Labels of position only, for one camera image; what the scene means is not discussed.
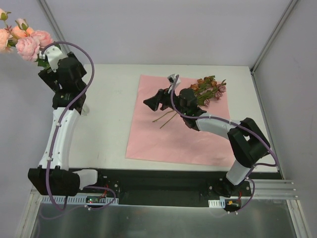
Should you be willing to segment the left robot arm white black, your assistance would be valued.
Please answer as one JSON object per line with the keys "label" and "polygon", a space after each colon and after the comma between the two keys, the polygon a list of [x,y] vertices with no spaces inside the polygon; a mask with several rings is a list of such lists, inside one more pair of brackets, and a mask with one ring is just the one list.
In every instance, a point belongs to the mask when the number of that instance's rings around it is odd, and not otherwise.
{"label": "left robot arm white black", "polygon": [[69,169],[69,152],[73,133],[86,100],[86,75],[74,53],[58,60],[57,69],[45,69],[39,76],[55,92],[53,122],[48,143],[37,168],[29,169],[28,179],[41,195],[75,196],[88,186],[99,193],[105,181],[94,169]]}

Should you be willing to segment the peach rose stem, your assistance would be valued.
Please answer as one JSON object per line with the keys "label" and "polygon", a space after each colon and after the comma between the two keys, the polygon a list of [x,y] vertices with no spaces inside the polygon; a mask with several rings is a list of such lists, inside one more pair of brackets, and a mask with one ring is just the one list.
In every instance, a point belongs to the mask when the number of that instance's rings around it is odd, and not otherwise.
{"label": "peach rose stem", "polygon": [[7,23],[9,11],[0,9],[0,20],[4,23],[4,28],[0,29],[0,52],[11,53],[19,39],[30,36],[34,30],[29,26],[26,19],[15,20],[16,26],[12,27]]}

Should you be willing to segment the pink wrapping paper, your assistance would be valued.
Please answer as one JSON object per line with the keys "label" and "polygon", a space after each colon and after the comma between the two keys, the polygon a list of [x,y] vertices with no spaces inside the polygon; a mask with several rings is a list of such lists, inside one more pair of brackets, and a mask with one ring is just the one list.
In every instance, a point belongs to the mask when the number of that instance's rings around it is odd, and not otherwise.
{"label": "pink wrapping paper", "polygon": [[143,101],[165,89],[165,77],[141,75],[126,149],[128,159],[230,167],[235,158],[227,139],[189,129],[171,109],[153,112]]}

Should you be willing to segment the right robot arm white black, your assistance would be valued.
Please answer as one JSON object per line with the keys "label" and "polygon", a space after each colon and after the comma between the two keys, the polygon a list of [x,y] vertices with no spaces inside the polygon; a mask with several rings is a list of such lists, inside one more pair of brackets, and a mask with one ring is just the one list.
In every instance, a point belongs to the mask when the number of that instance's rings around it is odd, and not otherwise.
{"label": "right robot arm white black", "polygon": [[251,118],[229,121],[213,116],[198,106],[194,91],[182,89],[176,95],[171,88],[158,92],[143,101],[152,111],[174,109],[190,129],[210,132],[230,142],[235,161],[225,177],[213,186],[220,196],[230,197],[238,193],[241,184],[247,179],[259,159],[266,156],[270,144],[262,131]]}

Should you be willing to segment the pink carnation stem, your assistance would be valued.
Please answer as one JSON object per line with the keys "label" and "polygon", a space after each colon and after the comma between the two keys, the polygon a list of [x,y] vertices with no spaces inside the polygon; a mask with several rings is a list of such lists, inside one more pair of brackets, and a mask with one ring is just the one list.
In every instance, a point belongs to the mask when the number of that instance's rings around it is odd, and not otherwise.
{"label": "pink carnation stem", "polygon": [[39,59],[38,55],[40,49],[45,48],[47,45],[53,43],[54,40],[50,33],[46,31],[36,30],[25,38],[21,38],[17,41],[15,45],[18,54],[25,61],[37,62],[38,66],[43,68],[49,68],[49,63],[47,60]]}

